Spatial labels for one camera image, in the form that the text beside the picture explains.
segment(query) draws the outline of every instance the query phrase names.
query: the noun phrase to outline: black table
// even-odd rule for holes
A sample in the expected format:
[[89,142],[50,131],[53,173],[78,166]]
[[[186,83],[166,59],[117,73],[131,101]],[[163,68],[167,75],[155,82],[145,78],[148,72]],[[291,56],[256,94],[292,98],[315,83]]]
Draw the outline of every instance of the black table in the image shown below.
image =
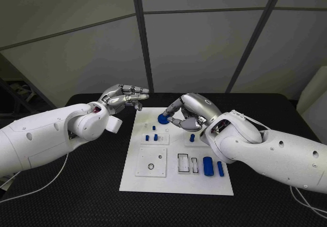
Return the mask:
[[[144,107],[167,107],[180,95],[151,94],[142,100]],[[236,109],[272,129],[318,141],[282,95],[203,95],[222,112]],[[79,94],[68,105],[98,98],[99,94]],[[0,226],[327,226],[327,220],[297,203],[289,187],[256,174],[242,162],[227,166],[235,196],[119,192],[134,108],[117,117],[124,121],[118,134],[105,131],[69,154],[50,186],[0,204]],[[45,186],[63,160],[21,172],[3,198]],[[304,196],[314,206],[327,209],[327,195],[304,192]]]

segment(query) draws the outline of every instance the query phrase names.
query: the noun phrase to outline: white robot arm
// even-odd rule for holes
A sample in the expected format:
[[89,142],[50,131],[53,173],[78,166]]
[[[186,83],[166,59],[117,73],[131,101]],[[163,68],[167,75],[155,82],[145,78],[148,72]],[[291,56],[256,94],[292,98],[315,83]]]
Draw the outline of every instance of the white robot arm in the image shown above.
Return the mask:
[[[181,108],[184,120],[174,119]],[[227,164],[242,161],[262,175],[305,190],[327,193],[327,146],[300,136],[271,130],[258,131],[252,118],[235,110],[220,113],[199,94],[183,95],[163,115],[187,131],[199,131],[202,141]]]
[[125,105],[141,110],[148,90],[115,85],[96,102],[46,111],[0,129],[0,177],[34,168],[95,140],[104,130],[117,133],[122,121],[112,116]]

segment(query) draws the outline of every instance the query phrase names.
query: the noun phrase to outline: blue block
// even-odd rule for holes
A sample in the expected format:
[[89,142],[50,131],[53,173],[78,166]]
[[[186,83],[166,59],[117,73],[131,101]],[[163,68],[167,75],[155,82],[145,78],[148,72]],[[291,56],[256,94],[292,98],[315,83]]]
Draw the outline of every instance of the blue block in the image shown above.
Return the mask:
[[206,176],[213,176],[213,159],[212,157],[203,158],[203,171]]
[[190,140],[190,142],[194,142],[194,138],[196,138],[196,135],[194,135],[194,134],[191,134],[191,135],[190,135],[190,139],[189,139],[189,140]]
[[167,118],[168,118],[168,115],[164,117],[163,114],[160,114],[158,115],[158,123],[160,124],[168,124]]
[[220,176],[225,176],[225,174],[223,174],[223,165],[222,165],[222,162],[219,161],[219,162],[216,162],[216,164],[217,164],[219,175],[220,175]]

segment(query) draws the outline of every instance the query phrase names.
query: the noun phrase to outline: silver robot hand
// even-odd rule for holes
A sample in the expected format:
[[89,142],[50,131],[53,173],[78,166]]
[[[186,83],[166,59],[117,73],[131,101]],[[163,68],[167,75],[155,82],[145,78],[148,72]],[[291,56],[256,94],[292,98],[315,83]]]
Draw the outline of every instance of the silver robot hand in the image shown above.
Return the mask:
[[[173,118],[179,109],[181,109],[184,120]],[[212,101],[194,93],[184,94],[163,113],[163,116],[168,116],[167,120],[186,131],[199,131],[203,124],[209,126],[219,115],[222,112]]]
[[141,87],[117,84],[104,91],[98,103],[106,107],[109,115],[119,113],[125,106],[134,106],[141,111],[138,100],[147,99],[147,94],[148,90]]

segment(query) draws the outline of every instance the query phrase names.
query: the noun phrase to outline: gray wall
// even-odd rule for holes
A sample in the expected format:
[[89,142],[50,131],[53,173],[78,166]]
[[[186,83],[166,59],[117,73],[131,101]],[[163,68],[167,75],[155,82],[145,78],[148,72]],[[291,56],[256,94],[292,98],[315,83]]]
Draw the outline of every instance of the gray wall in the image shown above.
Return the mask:
[[58,107],[72,95],[101,93],[115,83],[148,88],[145,75],[155,92],[225,92],[232,84],[232,92],[297,99],[327,64],[327,2],[276,2],[235,76],[266,3],[142,0],[140,26],[132,0],[7,1],[0,53]]

